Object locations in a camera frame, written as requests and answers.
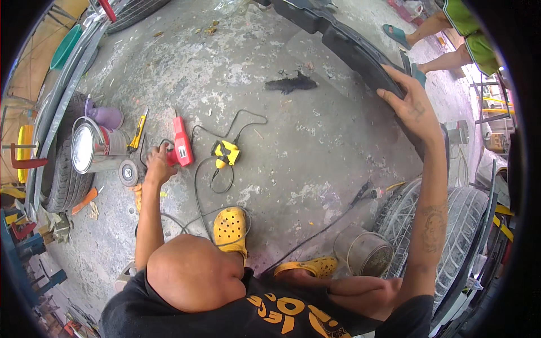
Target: black t-shirt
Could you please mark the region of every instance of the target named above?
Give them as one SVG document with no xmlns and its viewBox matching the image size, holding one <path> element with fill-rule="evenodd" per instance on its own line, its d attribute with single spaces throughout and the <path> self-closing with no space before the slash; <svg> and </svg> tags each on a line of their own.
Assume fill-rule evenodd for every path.
<svg viewBox="0 0 541 338">
<path fill-rule="evenodd" d="M 377 338 L 427 337 L 429 333 L 434 301 L 431 295 L 408 300 L 381 323 L 340 308 L 326 293 L 309 294 L 264 283 L 254 278 L 248 268 L 242 282 L 246 297 L 216 310 L 188 314 L 163 301 L 146 282 L 145 272 L 140 271 L 105 306 L 100 333 L 104 338 L 350 338 L 374 328 Z"/>
</svg>

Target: green shorts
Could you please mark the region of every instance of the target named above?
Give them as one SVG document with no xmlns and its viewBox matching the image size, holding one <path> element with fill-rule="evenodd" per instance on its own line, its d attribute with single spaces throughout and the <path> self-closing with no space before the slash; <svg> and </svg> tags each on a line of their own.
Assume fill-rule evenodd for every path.
<svg viewBox="0 0 541 338">
<path fill-rule="evenodd" d="M 494 49 L 468 8 L 461 0 L 445 0 L 443 12 L 458 34 L 465 37 L 466 48 L 479 71 L 486 76 L 494 74 L 499 68 Z"/>
</svg>

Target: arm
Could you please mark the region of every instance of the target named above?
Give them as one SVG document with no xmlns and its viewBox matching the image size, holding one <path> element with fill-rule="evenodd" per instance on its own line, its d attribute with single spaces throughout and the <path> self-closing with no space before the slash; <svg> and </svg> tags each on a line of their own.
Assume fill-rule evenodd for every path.
<svg viewBox="0 0 541 338">
<path fill-rule="evenodd" d="M 135 267 L 137 271 L 147 266 L 150 255 L 163 245 L 163 229 L 160 217 L 160 190 L 162 185 L 176 174 L 167 165 L 167 143 L 159 149 L 152 147 L 147 158 L 147 174 L 143 183 L 141 212 L 135 240 Z"/>
<path fill-rule="evenodd" d="M 418 295 L 433 295 L 436 267 L 445 244 L 447 228 L 447 163 L 445 143 L 436 114 L 419 81 L 392 67 L 383 66 L 407 91 L 404 100 L 378 89 L 404 124 L 425 143 L 421 192 L 410 237 L 406 273 L 394 307 Z"/>
</svg>

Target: workshop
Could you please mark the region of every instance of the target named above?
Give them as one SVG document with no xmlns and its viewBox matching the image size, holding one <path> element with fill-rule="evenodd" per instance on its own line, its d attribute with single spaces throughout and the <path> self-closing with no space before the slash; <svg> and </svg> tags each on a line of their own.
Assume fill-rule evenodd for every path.
<svg viewBox="0 0 541 338">
<path fill-rule="evenodd" d="M 43 336 L 465 336 L 519 227 L 512 86 L 476 20 L 53 1 L 1 107 L 2 268 Z"/>
</svg>

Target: purple bottle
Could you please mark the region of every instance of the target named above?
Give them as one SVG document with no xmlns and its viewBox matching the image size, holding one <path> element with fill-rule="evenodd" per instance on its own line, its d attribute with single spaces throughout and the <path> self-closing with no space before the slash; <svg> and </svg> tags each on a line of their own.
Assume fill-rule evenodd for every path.
<svg viewBox="0 0 541 338">
<path fill-rule="evenodd" d="M 120 110 L 112 107 L 94 108 L 94 101 L 90 96 L 84 104 L 84 115 L 109 129 L 118 129 L 124 122 L 124 114 Z"/>
</svg>

